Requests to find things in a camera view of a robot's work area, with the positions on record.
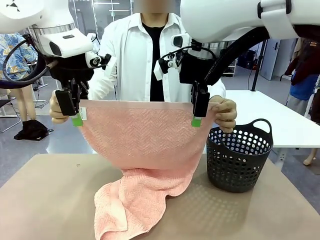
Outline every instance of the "textured towel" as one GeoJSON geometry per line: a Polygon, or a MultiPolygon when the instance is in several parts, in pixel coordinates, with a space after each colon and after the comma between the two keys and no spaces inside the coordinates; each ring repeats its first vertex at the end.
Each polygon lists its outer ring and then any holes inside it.
{"type": "Polygon", "coordinates": [[[192,180],[214,122],[208,111],[191,127],[191,103],[81,101],[81,131],[92,148],[120,168],[123,178],[95,195],[97,240],[129,240],[162,218],[166,196],[192,180]]]}

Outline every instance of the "blue clothing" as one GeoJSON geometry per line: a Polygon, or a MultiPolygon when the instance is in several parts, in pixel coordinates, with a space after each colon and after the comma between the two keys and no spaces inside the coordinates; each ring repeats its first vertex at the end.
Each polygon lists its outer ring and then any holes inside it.
{"type": "MultiPolygon", "coordinates": [[[[3,65],[7,55],[19,43],[25,40],[19,33],[0,34],[0,80],[4,79],[3,65]]],[[[28,62],[34,62],[38,57],[37,52],[32,46],[26,43],[20,46],[10,57],[6,65],[6,72],[13,80],[22,79],[30,73],[28,62]]]]}
{"type": "Polygon", "coordinates": [[[315,87],[318,77],[318,74],[309,75],[302,82],[299,82],[294,86],[291,85],[290,95],[295,97],[296,99],[308,101],[311,95],[315,93],[315,87]]]}

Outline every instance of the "plastic laundry basket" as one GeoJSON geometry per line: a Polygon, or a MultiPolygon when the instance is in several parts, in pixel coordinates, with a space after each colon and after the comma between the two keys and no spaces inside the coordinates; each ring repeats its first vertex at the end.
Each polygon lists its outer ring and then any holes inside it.
{"type": "Polygon", "coordinates": [[[244,193],[252,189],[273,147],[272,126],[265,119],[237,125],[231,134],[219,127],[210,131],[206,142],[207,174],[217,188],[244,193]],[[270,133],[254,126],[266,122],[270,133]]]}

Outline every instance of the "patterned shirt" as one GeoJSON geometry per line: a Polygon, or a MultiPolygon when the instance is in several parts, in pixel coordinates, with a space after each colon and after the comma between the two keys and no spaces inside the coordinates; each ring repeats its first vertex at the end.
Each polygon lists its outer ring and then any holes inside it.
{"type": "MultiPolygon", "coordinates": [[[[0,80],[5,78],[2,70],[7,55],[23,40],[25,39],[19,33],[0,34],[0,80]]],[[[6,71],[10,78],[13,80],[19,80],[27,73],[30,73],[30,68],[27,62],[34,62],[37,57],[38,54],[32,46],[28,46],[26,43],[20,46],[11,55],[6,65],[6,71]]]]}

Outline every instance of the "beige tabletop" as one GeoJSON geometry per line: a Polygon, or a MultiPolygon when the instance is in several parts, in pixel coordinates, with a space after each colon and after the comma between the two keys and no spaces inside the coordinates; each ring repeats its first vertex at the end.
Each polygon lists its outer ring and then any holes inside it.
{"type": "MultiPolygon", "coordinates": [[[[0,240],[94,240],[94,194],[121,172],[97,154],[37,155],[0,188],[0,240]]],[[[253,191],[216,189],[200,161],[184,194],[135,240],[319,239],[320,216],[270,161],[253,191]]]]}

